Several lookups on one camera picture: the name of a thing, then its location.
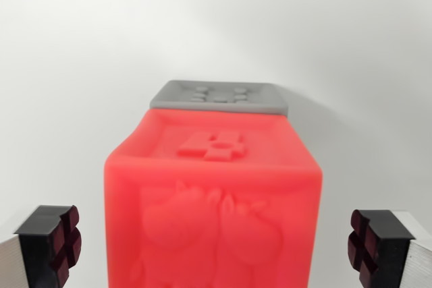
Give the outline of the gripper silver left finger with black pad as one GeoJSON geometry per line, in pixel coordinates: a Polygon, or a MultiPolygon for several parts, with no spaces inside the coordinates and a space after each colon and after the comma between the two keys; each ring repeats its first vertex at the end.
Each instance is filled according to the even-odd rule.
{"type": "Polygon", "coordinates": [[[63,287],[80,257],[78,208],[40,205],[1,223],[1,286],[63,287]]]}

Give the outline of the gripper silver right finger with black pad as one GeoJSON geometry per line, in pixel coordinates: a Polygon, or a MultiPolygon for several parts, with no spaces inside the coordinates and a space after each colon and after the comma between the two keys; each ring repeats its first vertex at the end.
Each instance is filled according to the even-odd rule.
{"type": "Polygon", "coordinates": [[[431,234],[403,210],[352,212],[348,258],[363,287],[430,287],[431,234]]]}

